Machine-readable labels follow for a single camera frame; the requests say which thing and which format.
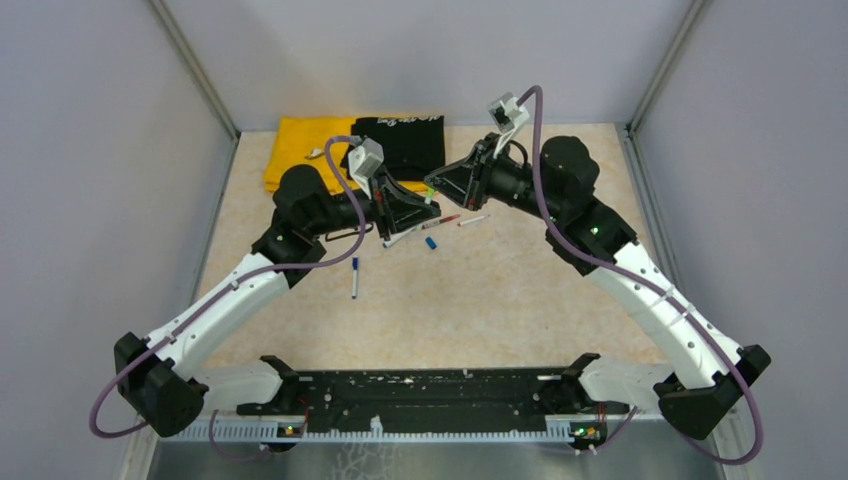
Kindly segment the red gel pen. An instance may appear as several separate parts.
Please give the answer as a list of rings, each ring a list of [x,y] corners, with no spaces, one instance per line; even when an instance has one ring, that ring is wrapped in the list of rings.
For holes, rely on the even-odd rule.
[[[457,220],[460,216],[461,216],[460,214],[454,214],[454,215],[445,216],[445,217],[442,217],[442,218],[439,218],[439,219],[430,220],[430,221],[425,222],[422,225],[420,225],[419,230],[426,230],[426,229],[430,229],[430,228],[440,226],[440,225],[445,224],[445,223],[452,222],[454,220]]]

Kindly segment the yellow folded shirt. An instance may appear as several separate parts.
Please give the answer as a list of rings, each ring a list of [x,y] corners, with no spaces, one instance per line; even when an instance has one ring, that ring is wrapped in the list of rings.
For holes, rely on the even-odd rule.
[[[296,166],[310,166],[318,172],[332,194],[343,191],[325,155],[327,140],[350,135],[356,117],[283,118],[280,120],[271,157],[263,179],[269,192],[277,190],[285,172]]]

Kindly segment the black folded shirt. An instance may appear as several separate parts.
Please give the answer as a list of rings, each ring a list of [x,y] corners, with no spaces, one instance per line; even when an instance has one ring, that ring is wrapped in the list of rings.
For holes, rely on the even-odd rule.
[[[367,137],[383,149],[383,165],[397,181],[422,182],[445,165],[445,117],[360,117],[352,136]]]

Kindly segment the white red-tipped pen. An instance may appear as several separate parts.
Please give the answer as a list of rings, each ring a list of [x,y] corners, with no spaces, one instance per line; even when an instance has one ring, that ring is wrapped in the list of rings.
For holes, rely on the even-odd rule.
[[[480,222],[480,221],[486,220],[486,219],[487,219],[487,218],[489,218],[489,217],[490,217],[490,215],[489,215],[489,214],[486,214],[486,215],[476,216],[476,217],[473,217],[473,218],[468,218],[468,219],[465,219],[465,220],[462,220],[462,221],[458,222],[458,223],[457,223],[457,226],[458,226],[458,227],[465,227],[465,226],[469,226],[469,225],[472,225],[472,224],[478,223],[478,222]]]

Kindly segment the large white blue marker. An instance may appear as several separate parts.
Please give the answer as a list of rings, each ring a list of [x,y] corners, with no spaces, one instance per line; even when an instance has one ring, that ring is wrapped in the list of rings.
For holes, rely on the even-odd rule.
[[[410,233],[411,233],[411,230],[408,230],[408,231],[404,231],[404,232],[398,233],[398,234],[396,234],[396,235],[394,235],[394,236],[391,236],[389,240],[386,240],[386,241],[383,241],[383,242],[382,242],[382,246],[383,246],[384,248],[390,248],[390,247],[392,247],[393,245],[395,245],[396,243],[398,243],[400,240],[404,239],[404,238],[405,238],[406,236],[408,236]]]

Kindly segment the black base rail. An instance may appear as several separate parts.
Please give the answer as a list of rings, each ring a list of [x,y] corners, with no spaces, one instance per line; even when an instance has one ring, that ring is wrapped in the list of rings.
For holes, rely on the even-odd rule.
[[[240,416],[300,416],[313,439],[567,441],[562,416],[629,413],[620,402],[582,400],[562,367],[286,371],[266,403]]]

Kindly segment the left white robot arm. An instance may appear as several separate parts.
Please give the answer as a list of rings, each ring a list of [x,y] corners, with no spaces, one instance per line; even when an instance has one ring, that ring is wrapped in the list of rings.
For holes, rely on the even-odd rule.
[[[161,437],[182,432],[213,410],[257,414],[266,405],[277,414],[292,411],[300,388],[279,361],[216,370],[204,370],[204,362],[253,314],[323,262],[322,237],[364,223],[389,239],[441,214],[436,201],[401,186],[383,167],[364,189],[346,195],[330,193],[316,168],[298,165],[282,175],[273,201],[270,226],[214,290],[147,336],[128,333],[114,346],[118,392]]]

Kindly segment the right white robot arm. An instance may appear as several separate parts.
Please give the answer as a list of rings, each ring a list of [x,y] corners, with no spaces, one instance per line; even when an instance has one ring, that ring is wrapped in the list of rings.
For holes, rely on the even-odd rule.
[[[469,155],[430,173],[428,187],[461,208],[488,200],[551,223],[547,242],[581,276],[616,300],[664,355],[628,364],[585,354],[563,375],[576,412],[617,402],[657,411],[684,436],[702,440],[770,365],[758,345],[718,330],[661,272],[635,231],[596,197],[599,165],[573,136],[546,140],[536,165],[512,160],[490,134]]]

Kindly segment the white blue-ended marker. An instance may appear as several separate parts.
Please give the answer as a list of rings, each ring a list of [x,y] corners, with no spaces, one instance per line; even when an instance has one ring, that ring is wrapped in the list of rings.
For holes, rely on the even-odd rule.
[[[359,296],[359,266],[360,261],[358,256],[352,258],[352,286],[351,298],[357,299]]]

